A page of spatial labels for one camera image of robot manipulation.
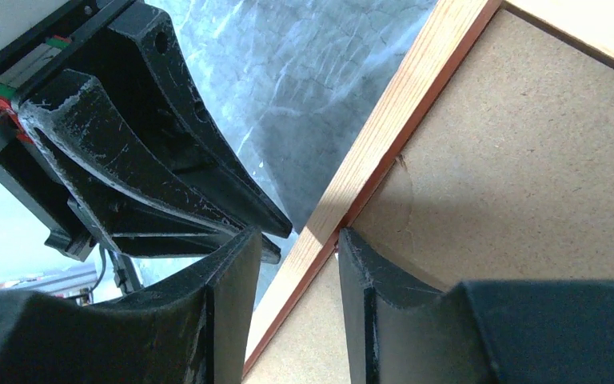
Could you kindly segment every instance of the gray marble surface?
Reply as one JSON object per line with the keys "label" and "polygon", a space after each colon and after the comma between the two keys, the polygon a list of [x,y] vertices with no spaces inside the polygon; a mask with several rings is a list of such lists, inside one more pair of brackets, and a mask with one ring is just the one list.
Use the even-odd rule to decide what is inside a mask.
{"label": "gray marble surface", "polygon": [[[436,1],[146,2],[170,14],[217,125],[299,232]],[[137,264],[149,284],[191,262]],[[277,270],[262,267],[257,300]]]}

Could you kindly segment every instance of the screw hole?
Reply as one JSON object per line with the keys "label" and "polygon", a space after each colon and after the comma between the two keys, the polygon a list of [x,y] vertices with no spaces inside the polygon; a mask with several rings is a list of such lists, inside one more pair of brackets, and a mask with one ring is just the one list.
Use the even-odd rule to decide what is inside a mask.
{"label": "screw hole", "polygon": [[159,32],[154,39],[154,46],[159,54],[164,54],[168,50],[168,36],[163,32]]}

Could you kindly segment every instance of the wooden edge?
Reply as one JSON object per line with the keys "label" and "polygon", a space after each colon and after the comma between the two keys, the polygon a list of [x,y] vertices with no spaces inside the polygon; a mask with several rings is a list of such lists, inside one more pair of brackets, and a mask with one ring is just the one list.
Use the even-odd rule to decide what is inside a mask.
{"label": "wooden edge", "polygon": [[583,51],[594,59],[614,62],[614,0],[506,0],[517,16]]}
{"label": "wooden edge", "polygon": [[244,375],[361,212],[501,0],[439,0],[253,314]]}

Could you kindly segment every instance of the green tape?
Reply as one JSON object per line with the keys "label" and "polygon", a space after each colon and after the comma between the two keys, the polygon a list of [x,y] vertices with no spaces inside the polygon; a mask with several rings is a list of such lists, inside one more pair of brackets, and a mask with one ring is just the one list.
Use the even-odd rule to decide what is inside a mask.
{"label": "green tape", "polygon": [[0,83],[0,96],[6,100],[11,100],[15,94],[15,88]]}
{"label": "green tape", "polygon": [[58,48],[59,50],[64,50],[67,46],[69,46],[68,42],[63,42],[62,40],[58,40],[56,38],[49,38],[46,44]]}

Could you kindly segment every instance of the cable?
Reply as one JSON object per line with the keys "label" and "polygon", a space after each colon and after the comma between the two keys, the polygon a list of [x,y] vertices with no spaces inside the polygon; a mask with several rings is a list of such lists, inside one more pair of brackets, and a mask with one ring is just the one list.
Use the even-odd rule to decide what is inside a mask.
{"label": "cable", "polygon": [[104,246],[99,246],[98,247],[100,250],[100,259],[102,260],[102,270],[100,270],[100,276],[98,277],[98,280],[95,282],[95,285],[90,288],[90,290],[84,294],[75,294],[74,296],[69,296],[68,300],[76,300],[77,298],[82,298],[84,296],[88,296],[90,294],[93,293],[93,291],[95,290],[95,288],[98,288],[98,286],[100,285],[100,282],[102,281],[102,278],[105,277],[105,270],[107,269],[107,253],[106,253],[106,249]]}

